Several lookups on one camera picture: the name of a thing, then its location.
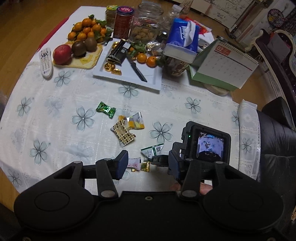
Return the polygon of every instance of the red can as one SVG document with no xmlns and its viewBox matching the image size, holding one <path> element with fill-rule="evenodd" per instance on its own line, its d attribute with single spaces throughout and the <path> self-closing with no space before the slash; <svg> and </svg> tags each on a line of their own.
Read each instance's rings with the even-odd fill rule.
<svg viewBox="0 0 296 241">
<path fill-rule="evenodd" d="M 134 10 L 128 6 L 118 7 L 116 10 L 113 37 L 117 39 L 128 39 L 131 29 Z"/>
</svg>

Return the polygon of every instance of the tissue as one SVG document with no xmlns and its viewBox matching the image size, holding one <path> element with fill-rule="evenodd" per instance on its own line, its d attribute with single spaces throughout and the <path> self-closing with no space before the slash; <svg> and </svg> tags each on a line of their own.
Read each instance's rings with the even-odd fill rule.
<svg viewBox="0 0 296 241">
<path fill-rule="evenodd" d="M 164 55 L 192 63 L 197 55 L 199 26 L 175 18 L 165 45 Z"/>
</svg>

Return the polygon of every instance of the hand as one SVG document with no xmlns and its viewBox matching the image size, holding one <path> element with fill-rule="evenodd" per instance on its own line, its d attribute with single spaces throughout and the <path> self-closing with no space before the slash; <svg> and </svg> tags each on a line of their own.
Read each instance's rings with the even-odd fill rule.
<svg viewBox="0 0 296 241">
<path fill-rule="evenodd" d="M 211 191 L 213 187 L 208 184 L 200 183 L 200 194 L 206 195 L 209 191 Z M 179 183 L 175 183 L 170 187 L 171 191 L 180 191 L 181 185 Z"/>
</svg>

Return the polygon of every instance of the camera screen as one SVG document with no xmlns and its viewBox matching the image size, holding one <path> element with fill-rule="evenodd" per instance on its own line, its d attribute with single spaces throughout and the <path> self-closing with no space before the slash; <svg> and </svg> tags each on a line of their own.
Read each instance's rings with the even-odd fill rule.
<svg viewBox="0 0 296 241">
<path fill-rule="evenodd" d="M 196 156 L 202 161 L 222 161 L 223 146 L 223 138 L 200 132 L 198 136 Z"/>
</svg>

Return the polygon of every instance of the red apple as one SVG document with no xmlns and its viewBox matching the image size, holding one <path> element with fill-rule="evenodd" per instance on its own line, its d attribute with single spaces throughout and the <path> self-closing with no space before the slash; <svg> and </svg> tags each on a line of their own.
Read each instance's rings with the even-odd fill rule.
<svg viewBox="0 0 296 241">
<path fill-rule="evenodd" d="M 67 44 L 62 44 L 54 50 L 52 57 L 54 58 L 56 64 L 66 63 L 72 55 L 71 47 Z"/>
</svg>

